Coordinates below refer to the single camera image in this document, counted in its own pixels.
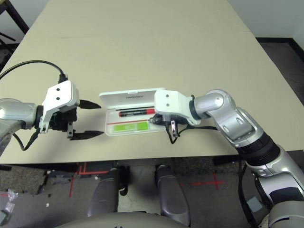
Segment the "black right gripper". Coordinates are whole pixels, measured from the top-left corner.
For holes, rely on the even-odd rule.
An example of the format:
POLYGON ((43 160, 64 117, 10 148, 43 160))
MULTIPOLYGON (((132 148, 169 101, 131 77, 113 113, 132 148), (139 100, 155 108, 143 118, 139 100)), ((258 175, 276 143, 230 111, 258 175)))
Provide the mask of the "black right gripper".
POLYGON ((152 117, 152 124, 164 124, 168 135, 174 137, 180 137, 178 131, 178 124, 185 125, 188 124, 186 118, 183 118, 178 115, 164 115, 155 114, 152 117))

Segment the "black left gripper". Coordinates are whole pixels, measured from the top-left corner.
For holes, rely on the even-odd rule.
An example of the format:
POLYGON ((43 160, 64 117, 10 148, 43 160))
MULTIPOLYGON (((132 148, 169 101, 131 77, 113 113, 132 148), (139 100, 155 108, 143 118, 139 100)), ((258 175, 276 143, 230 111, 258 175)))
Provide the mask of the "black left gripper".
MULTIPOLYGON (((80 100, 79 107, 81 109, 101 109, 101 106, 87 100, 80 100)), ((76 108, 67 112, 56 112, 52 115, 49 122, 49 127, 52 130, 66 132, 67 138, 71 141, 86 140, 102 135, 101 131, 84 131, 82 133, 75 133, 73 122, 77 121, 76 108)))

